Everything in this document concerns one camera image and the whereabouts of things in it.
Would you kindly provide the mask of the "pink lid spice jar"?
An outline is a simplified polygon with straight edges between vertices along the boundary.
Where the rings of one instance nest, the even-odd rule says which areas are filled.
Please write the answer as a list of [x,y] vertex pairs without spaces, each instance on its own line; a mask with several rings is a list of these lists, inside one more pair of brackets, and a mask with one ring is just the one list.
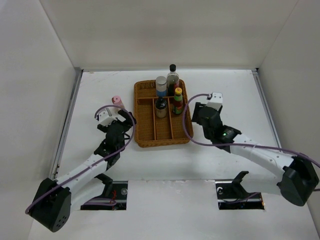
[[116,110],[119,110],[120,108],[124,109],[125,106],[123,104],[123,101],[119,95],[115,95],[111,98],[112,104],[114,105],[114,108]]

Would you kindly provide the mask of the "yellow cap chili sauce bottle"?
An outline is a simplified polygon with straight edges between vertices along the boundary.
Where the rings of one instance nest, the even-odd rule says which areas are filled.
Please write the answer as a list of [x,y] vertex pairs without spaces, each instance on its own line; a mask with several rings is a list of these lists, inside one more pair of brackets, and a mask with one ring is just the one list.
[[173,97],[173,113],[179,115],[183,111],[183,96],[182,96],[182,89],[177,87],[174,90],[174,97]]

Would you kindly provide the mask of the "black cap brown spice bottle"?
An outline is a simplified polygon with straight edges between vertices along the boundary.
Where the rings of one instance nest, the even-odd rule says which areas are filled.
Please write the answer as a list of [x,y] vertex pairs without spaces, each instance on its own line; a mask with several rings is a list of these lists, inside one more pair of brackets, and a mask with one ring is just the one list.
[[155,107],[155,115],[158,118],[164,118],[167,115],[167,107],[168,103],[167,100],[163,97],[158,97],[154,104]]

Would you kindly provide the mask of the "tall dark sauce bottle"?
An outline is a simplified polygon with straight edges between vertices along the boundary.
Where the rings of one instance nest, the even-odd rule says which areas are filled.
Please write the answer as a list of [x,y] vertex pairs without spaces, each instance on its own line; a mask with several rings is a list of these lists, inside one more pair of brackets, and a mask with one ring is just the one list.
[[171,64],[169,66],[169,74],[166,78],[167,83],[167,95],[169,97],[175,95],[175,89],[179,87],[180,84],[180,77],[176,72],[177,66],[175,64]]

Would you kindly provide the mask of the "blue label silver cap jar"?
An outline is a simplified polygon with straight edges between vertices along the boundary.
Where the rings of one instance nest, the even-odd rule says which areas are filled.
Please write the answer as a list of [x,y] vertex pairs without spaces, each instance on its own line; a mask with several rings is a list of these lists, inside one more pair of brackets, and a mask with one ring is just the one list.
[[167,78],[164,76],[158,76],[155,79],[155,89],[157,97],[167,96]]

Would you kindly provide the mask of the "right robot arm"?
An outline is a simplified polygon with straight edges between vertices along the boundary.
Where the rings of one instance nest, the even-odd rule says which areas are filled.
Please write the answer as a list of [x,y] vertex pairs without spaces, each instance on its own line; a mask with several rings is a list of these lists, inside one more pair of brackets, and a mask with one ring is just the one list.
[[240,130],[223,124],[221,110],[196,102],[192,121],[202,126],[210,145],[243,157],[275,175],[275,192],[293,205],[302,207],[319,184],[318,165],[308,156],[263,146]]

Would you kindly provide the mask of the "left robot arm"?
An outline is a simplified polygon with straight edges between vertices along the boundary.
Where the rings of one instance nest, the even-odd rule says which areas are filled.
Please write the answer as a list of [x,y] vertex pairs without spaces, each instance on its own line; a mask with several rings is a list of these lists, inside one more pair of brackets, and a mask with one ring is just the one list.
[[32,203],[25,210],[26,215],[52,233],[66,224],[71,213],[72,197],[92,179],[113,167],[133,139],[127,132],[135,129],[136,119],[123,107],[119,108],[118,114],[124,120],[112,118],[107,125],[97,125],[105,138],[84,163],[61,177],[46,178],[39,184]]

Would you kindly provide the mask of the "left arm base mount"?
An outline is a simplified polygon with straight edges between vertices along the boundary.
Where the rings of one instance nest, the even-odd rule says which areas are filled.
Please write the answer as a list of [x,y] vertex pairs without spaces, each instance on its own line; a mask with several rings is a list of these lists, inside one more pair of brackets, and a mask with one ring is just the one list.
[[97,186],[90,187],[90,198],[81,206],[82,211],[125,211],[127,209],[128,181],[114,181],[104,173],[93,179]]

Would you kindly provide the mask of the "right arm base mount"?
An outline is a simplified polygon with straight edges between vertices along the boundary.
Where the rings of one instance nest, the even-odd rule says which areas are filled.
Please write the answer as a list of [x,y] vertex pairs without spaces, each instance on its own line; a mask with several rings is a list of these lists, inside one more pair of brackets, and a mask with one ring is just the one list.
[[264,210],[260,192],[248,192],[241,185],[248,171],[241,171],[233,179],[215,180],[217,205],[219,210]]

